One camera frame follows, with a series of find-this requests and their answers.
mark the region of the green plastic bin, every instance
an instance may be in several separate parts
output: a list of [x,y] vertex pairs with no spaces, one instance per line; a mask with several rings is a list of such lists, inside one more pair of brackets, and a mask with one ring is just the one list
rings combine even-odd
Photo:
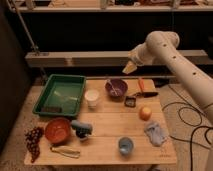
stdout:
[[[52,74],[34,106],[33,113],[40,116],[67,116],[76,118],[80,109],[85,76]],[[44,112],[43,107],[59,107],[60,113]]]

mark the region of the cable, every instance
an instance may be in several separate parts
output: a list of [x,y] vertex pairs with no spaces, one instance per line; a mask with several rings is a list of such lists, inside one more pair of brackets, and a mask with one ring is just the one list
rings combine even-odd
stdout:
[[[189,103],[185,103],[185,102],[172,102],[172,103],[169,103],[169,104],[167,104],[167,105],[165,105],[163,108],[162,108],[162,110],[165,110],[167,107],[169,107],[169,106],[171,106],[171,105],[175,105],[175,104],[180,104],[180,105],[186,105],[186,106],[184,106],[184,107],[181,107],[181,108],[179,108],[178,109],[178,116],[179,116],[179,118],[180,118],[180,120],[182,121],[182,122],[184,122],[186,125],[189,125],[189,126],[193,126],[193,127],[196,127],[196,126],[200,126],[201,124],[202,124],[202,116],[201,116],[201,112],[197,109],[197,108],[195,108],[194,106],[192,106],[192,105],[190,105]],[[183,117],[182,117],[182,110],[184,110],[184,109],[190,109],[190,110],[193,110],[193,111],[195,111],[195,113],[199,116],[199,118],[200,118],[200,121],[198,122],[198,124],[191,124],[191,123],[189,123],[189,122],[187,122],[187,121],[185,121],[184,119],[183,119]]]
[[207,141],[208,144],[211,144],[211,141],[209,141],[209,139],[208,139],[208,137],[207,137],[207,134],[208,134],[208,132],[209,132],[210,130],[212,130],[212,128],[207,129],[207,130],[205,131],[205,134],[204,134],[204,137],[205,137],[205,139],[206,139],[206,141]]
[[[204,146],[204,145],[202,145],[202,144],[199,144],[199,143],[197,143],[197,142],[194,142],[194,141],[193,141],[193,136],[194,136],[195,132],[196,132],[198,129],[200,129],[200,128],[207,128],[207,130],[206,130],[205,133],[204,133],[204,137],[205,137],[205,140],[207,141],[207,143],[208,143],[209,145],[211,145],[211,142],[209,141],[207,134],[208,134],[208,132],[209,132],[210,130],[213,130],[213,127],[209,127],[209,126],[205,126],[205,125],[202,125],[202,126],[201,126],[201,124],[202,124],[202,116],[203,116],[203,117],[206,117],[206,115],[205,115],[204,113],[202,113],[198,108],[194,107],[191,103],[189,103],[184,97],[182,97],[182,96],[181,96],[173,87],[171,87],[169,84],[168,84],[168,87],[169,87],[178,97],[180,97],[184,102],[172,102],[172,103],[169,103],[169,104],[165,105],[165,106],[162,108],[162,110],[165,110],[167,107],[169,107],[169,106],[171,106],[171,105],[174,105],[174,104],[186,105],[186,106],[184,106],[184,107],[179,108],[179,110],[178,110],[178,116],[179,116],[180,120],[181,120],[183,123],[185,123],[186,125],[196,127],[196,128],[194,128],[194,130],[193,130],[192,133],[191,133],[190,140],[184,140],[184,139],[180,139],[180,138],[177,138],[177,137],[174,137],[174,136],[170,136],[171,138],[173,138],[173,139],[175,139],[175,140],[182,141],[182,142],[189,142],[189,143],[190,143],[190,170],[193,171],[192,144],[196,144],[196,145],[199,145],[199,146],[201,146],[201,147],[203,147],[203,148],[210,149],[209,147],[206,147],[206,146]],[[195,111],[195,113],[199,115],[199,119],[200,119],[199,123],[198,123],[198,124],[192,124],[192,123],[186,122],[186,121],[182,118],[182,115],[181,115],[181,113],[182,113],[182,111],[183,111],[184,109],[190,109],[190,110]]]
[[209,126],[199,126],[199,127],[196,127],[192,133],[191,133],[191,138],[190,138],[190,161],[191,161],[191,164],[190,164],[190,170],[193,171],[193,153],[192,153],[192,142],[193,142],[193,136],[195,134],[195,132],[200,129],[200,128],[208,128],[206,132],[208,132],[209,130],[213,130],[213,127],[209,127]]
[[[186,122],[186,121],[182,118],[182,115],[181,115],[181,111],[182,111],[183,109],[190,109],[190,110],[195,111],[196,114],[197,114],[197,115],[199,116],[199,118],[200,118],[200,122],[198,122],[198,124],[191,124],[191,123],[189,123],[189,122]],[[186,125],[189,125],[189,126],[193,126],[193,127],[200,126],[200,125],[202,124],[202,122],[203,122],[203,119],[202,119],[201,114],[198,113],[197,110],[194,109],[194,108],[192,108],[192,107],[181,107],[181,108],[178,110],[178,116],[179,116],[179,118],[181,119],[181,121],[182,121],[183,123],[185,123]]]
[[[182,141],[182,142],[190,143],[190,140],[184,140],[184,139],[181,139],[181,138],[174,137],[174,136],[172,136],[172,135],[170,135],[170,137],[171,137],[172,139],[176,140],[176,141]],[[192,143],[195,144],[195,145],[198,145],[198,146],[200,146],[200,147],[202,147],[202,148],[205,148],[205,149],[207,149],[207,150],[210,150],[210,147],[207,147],[207,146],[205,146],[205,145],[203,145],[203,144],[200,144],[200,143],[198,143],[198,142],[193,141]]]

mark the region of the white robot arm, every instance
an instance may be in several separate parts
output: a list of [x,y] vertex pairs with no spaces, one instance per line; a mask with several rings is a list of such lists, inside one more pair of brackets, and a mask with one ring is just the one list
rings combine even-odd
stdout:
[[[127,63],[123,72],[129,74],[136,70],[137,66],[151,64],[154,58],[159,58],[178,78],[213,124],[213,80],[176,50],[178,44],[179,36],[175,32],[151,32],[145,43],[131,51],[131,61]],[[206,171],[212,170],[212,161],[213,143]]]

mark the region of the paper cup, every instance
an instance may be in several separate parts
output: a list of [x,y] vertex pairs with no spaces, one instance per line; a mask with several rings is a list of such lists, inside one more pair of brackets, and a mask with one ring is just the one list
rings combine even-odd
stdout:
[[87,101],[88,107],[96,107],[99,101],[99,96],[100,93],[98,90],[87,90],[84,97]]

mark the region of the grapes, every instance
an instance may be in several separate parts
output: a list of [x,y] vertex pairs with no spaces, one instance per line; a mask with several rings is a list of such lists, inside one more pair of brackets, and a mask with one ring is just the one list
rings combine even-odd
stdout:
[[25,134],[26,147],[31,153],[31,163],[34,163],[39,157],[40,148],[38,143],[43,134],[44,129],[42,127],[35,127]]

